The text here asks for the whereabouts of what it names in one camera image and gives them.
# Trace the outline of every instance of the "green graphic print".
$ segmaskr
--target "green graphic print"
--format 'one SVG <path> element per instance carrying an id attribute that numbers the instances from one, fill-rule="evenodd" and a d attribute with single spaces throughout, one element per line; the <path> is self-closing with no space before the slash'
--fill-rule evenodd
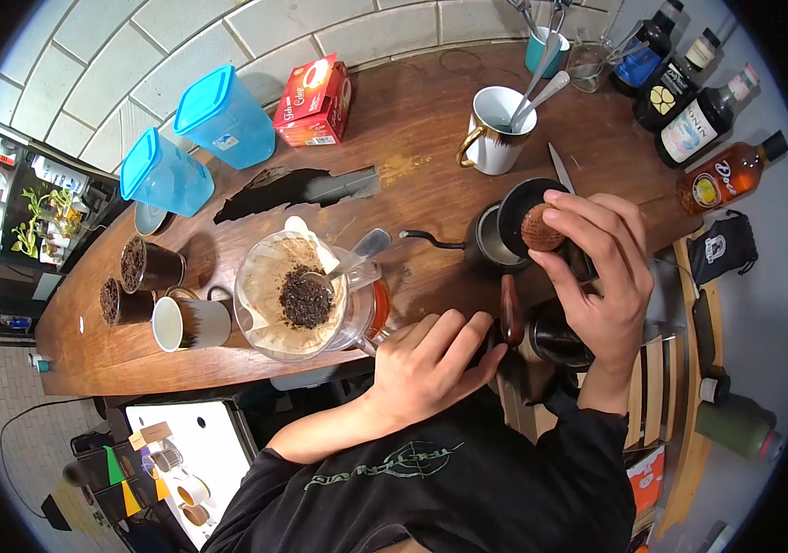
<path id="1" fill-rule="evenodd" d="M 463 445 L 465 443 L 462 441 L 454 448 L 431 449 L 433 447 L 432 441 L 410 441 L 388 455 L 380 465 L 360 465 L 351 472 L 339 472 L 332 476 L 315 474 L 311 481 L 305 484 L 304 489 L 308 489 L 314 484 L 328 486 L 335 482 L 346 482 L 350 480 L 352 474 L 366 476 L 388 474 L 397 478 L 412 478 L 414 476 L 425 478 L 443 470 L 449 462 L 449 456 Z"/>

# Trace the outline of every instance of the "amber bottle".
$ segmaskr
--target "amber bottle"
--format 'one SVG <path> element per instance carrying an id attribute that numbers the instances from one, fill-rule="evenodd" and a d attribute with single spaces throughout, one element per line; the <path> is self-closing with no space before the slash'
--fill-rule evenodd
<path id="1" fill-rule="evenodd" d="M 769 163 L 787 152 L 781 131 L 759 146 L 736 142 L 676 183 L 680 203 L 691 215 L 709 212 L 754 190 Z"/>

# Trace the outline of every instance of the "wooden counter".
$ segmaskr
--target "wooden counter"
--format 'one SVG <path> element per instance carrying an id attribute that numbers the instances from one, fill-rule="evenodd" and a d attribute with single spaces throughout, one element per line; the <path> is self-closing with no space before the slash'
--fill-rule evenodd
<path id="1" fill-rule="evenodd" d="M 441 240 L 460 241 L 471 218 L 531 177 L 556 178 L 547 143 L 563 158 L 578 194 L 608 192 L 641 205 L 650 251 L 660 249 L 701 224 L 675 198 L 679 173 L 667 169 L 652 146 L 652 135 L 633 119 L 630 100 L 603 88 L 582 94 L 566 87 L 538 109 L 539 122 L 514 168 L 489 177 L 456 164 L 455 152 L 467 132 L 474 94 L 489 85 L 524 89 L 530 74 L 519 43 L 447 50 L 402 60 L 353 76 L 355 97 L 340 146 L 290 149 L 279 144 L 267 162 L 234 171 L 210 160 L 216 191 L 191 218 L 177 217 L 152 241 L 179 250 L 189 260 L 186 285 L 205 297 L 210 288 L 228 292 L 249 249 L 283 227 L 290 215 L 329 243 L 350 248 L 369 229 L 395 237 L 379 257 L 392 294 L 392 326 L 427 313 L 457 308 L 466 315 L 498 312 L 498 281 L 484 281 L 461 264 L 458 250 L 434 249 L 426 241 L 397 238 L 404 228 L 424 229 Z M 381 184 L 372 198 L 323 209 L 319 205 L 279 206 L 219 225 L 212 218 L 263 169 L 314 168 L 333 175 L 374 166 Z M 37 326 L 37 350 L 52 360 L 41 375 L 47 394 L 146 394 L 208 388 L 333 365 L 361 357 L 358 351 L 318 356 L 282 365 L 249 348 L 239 330 L 220 348 L 167 354 L 149 324 L 109 328 L 101 318 L 99 287 L 118 277 L 120 250 L 134 234 L 129 208 L 92 245 L 63 282 Z M 523 271 L 518 288 L 524 304 L 552 295 L 537 266 Z M 213 294 L 220 299 L 222 294 Z M 83 332 L 79 318 L 83 317 Z"/>

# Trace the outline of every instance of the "box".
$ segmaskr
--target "box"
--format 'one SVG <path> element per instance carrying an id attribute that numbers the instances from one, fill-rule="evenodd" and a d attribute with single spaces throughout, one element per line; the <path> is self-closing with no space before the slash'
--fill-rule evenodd
<path id="1" fill-rule="evenodd" d="M 170 427 L 165 422 L 158 422 L 156 425 L 145 426 L 142 430 L 136 431 L 129 437 L 129 443 L 133 450 L 147 447 L 149 443 L 161 441 L 172 436 Z"/>
<path id="2" fill-rule="evenodd" d="M 637 514 L 649 509 L 661 495 L 661 481 L 665 477 L 665 446 L 653 450 L 643 460 L 628 469 L 630 485 L 634 489 Z"/>
<path id="3" fill-rule="evenodd" d="M 296 67 L 280 97 L 274 130 L 290 146 L 341 144 L 350 97 L 348 69 L 334 53 Z"/>

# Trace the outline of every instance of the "cup of coffee beans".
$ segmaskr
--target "cup of coffee beans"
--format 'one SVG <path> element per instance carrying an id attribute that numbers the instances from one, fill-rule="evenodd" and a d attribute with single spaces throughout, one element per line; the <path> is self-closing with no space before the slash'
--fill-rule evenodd
<path id="1" fill-rule="evenodd" d="M 139 290 L 125 294 L 117 279 L 108 277 L 99 291 L 101 317 L 108 326 L 147 323 L 154 312 L 154 292 Z"/>
<path id="2" fill-rule="evenodd" d="M 120 284 L 124 292 L 166 290 L 185 282 L 185 256 L 133 236 L 120 254 Z"/>

